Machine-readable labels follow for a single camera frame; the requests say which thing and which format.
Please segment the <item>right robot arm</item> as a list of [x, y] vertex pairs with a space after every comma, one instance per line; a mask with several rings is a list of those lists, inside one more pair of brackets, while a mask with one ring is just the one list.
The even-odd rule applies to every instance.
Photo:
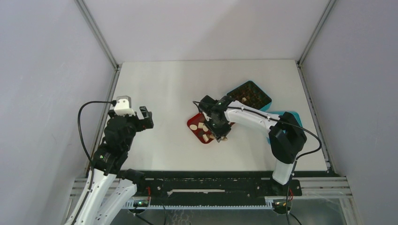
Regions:
[[240, 124], [264, 134], [276, 159], [272, 173], [272, 191], [277, 195], [284, 195], [290, 189], [289, 180], [295, 169], [297, 154], [307, 141], [303, 128], [292, 113], [284, 112], [279, 115], [263, 112], [228, 96], [219, 100], [205, 96], [193, 103], [205, 117], [205, 126], [218, 142], [227, 137], [233, 124]]

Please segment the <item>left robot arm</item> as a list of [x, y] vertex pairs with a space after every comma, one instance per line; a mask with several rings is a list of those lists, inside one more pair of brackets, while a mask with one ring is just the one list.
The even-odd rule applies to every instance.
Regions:
[[133, 195], [147, 188], [144, 174], [134, 169], [121, 172], [138, 132], [153, 128], [152, 112], [139, 108], [110, 110], [104, 136], [92, 160], [84, 190], [65, 222], [67, 225], [109, 225]]

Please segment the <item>red chocolate tray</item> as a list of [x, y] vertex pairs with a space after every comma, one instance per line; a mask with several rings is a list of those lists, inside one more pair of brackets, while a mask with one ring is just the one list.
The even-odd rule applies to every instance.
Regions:
[[215, 123], [212, 119], [207, 120], [203, 113], [198, 113], [187, 121], [187, 127], [203, 144], [209, 144], [212, 141], [220, 142], [220, 138], [231, 131], [234, 123], [224, 124]]

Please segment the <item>teal chocolate box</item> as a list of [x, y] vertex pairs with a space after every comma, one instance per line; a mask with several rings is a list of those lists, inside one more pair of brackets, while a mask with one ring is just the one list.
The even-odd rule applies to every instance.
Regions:
[[241, 84], [228, 92], [227, 96], [234, 98], [244, 105], [264, 112], [267, 111], [272, 104], [271, 97], [253, 81], [247, 81]]

